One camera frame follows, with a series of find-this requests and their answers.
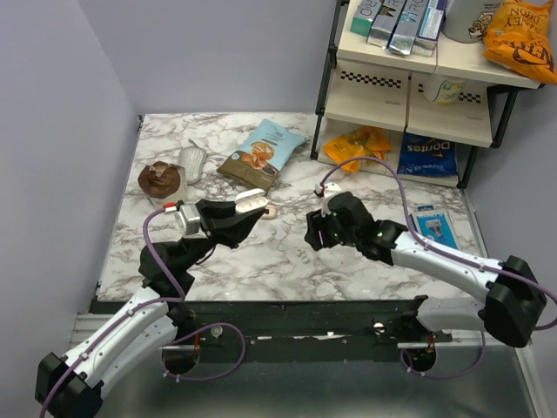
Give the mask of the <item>white earbud charging case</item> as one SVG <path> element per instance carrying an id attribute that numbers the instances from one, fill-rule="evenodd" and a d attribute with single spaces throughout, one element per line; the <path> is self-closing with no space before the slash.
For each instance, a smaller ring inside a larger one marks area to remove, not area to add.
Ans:
<path id="1" fill-rule="evenodd" d="M 254 188 L 245 192 L 241 192 L 234 200 L 235 213 L 244 214 L 257 210 L 265 210 L 268 199 L 265 191 L 260 188 Z"/>

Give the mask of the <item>beige earbud charging case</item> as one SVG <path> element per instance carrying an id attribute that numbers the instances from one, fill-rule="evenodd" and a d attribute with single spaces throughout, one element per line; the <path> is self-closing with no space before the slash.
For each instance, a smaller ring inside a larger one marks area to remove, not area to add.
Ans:
<path id="1" fill-rule="evenodd" d="M 278 216 L 278 208 L 276 206 L 268 205 L 261 219 L 276 219 L 277 216 Z"/>

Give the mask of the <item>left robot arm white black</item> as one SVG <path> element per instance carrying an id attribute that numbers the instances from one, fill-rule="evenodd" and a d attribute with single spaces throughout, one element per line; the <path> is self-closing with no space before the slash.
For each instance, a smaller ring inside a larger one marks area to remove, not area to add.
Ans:
<path id="1" fill-rule="evenodd" d="M 168 203 L 143 223 L 142 286 L 92 336 L 62 356 L 39 363 L 35 399 L 40 416 L 93 417 L 112 382 L 150 352 L 195 335 L 185 299 L 189 269 L 217 246 L 235 249 L 267 212 L 260 189 L 233 201 Z"/>

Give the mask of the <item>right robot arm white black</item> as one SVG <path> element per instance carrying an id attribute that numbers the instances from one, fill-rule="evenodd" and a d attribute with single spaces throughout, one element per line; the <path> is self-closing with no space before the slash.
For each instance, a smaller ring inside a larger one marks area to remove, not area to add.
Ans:
<path id="1" fill-rule="evenodd" d="M 416 311 L 400 320 L 401 333 L 412 341 L 430 332 L 486 332 L 509 347 L 525 347 L 547 305 L 526 261 L 486 259 L 435 246 L 415 231 L 391 220 L 376 220 L 350 192 L 336 192 L 306 215 L 305 242 L 314 251 L 337 245 L 356 249 L 365 258 L 410 268 L 464 292 L 460 298 L 426 296 Z"/>

